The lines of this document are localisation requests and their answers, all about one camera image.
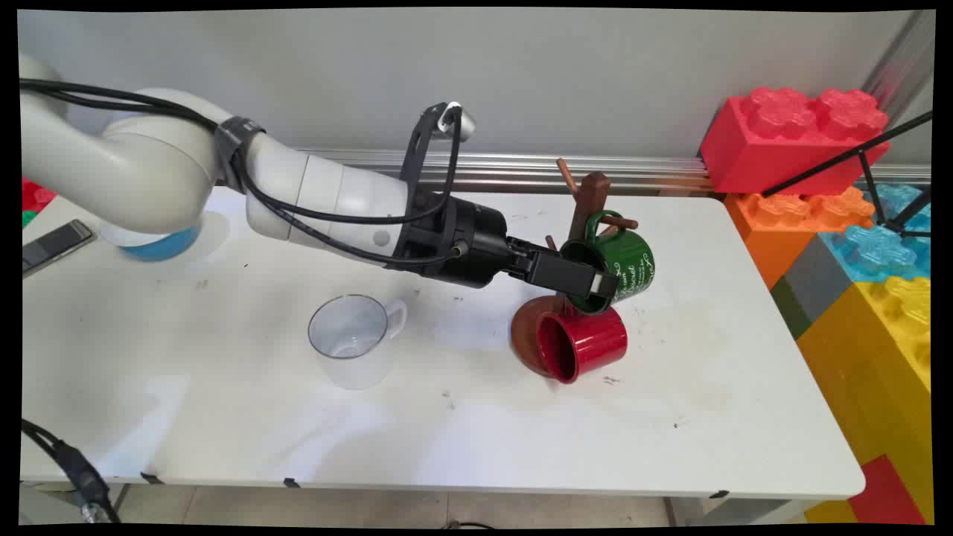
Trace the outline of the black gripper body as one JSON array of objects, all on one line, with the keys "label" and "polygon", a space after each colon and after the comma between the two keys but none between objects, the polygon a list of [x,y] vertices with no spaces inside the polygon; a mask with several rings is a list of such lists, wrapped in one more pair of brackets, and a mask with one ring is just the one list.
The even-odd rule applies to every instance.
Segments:
[{"label": "black gripper body", "polygon": [[459,242],[465,243],[467,253],[442,264],[389,264],[387,268],[470,288],[487,286],[500,272],[525,281],[526,272],[520,265],[525,257],[510,248],[506,232],[500,211],[450,197],[438,213],[403,224],[392,257],[445,257]]}]

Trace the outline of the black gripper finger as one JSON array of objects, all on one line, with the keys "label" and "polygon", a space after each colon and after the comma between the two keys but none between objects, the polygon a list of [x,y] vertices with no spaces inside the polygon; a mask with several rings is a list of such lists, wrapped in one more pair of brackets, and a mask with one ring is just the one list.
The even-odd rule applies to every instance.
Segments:
[{"label": "black gripper finger", "polygon": [[591,265],[563,257],[559,251],[534,242],[508,237],[509,272],[588,272]]},{"label": "black gripper finger", "polygon": [[569,257],[541,253],[532,261],[533,285],[580,299],[615,298],[621,281],[593,253],[572,253]]}]

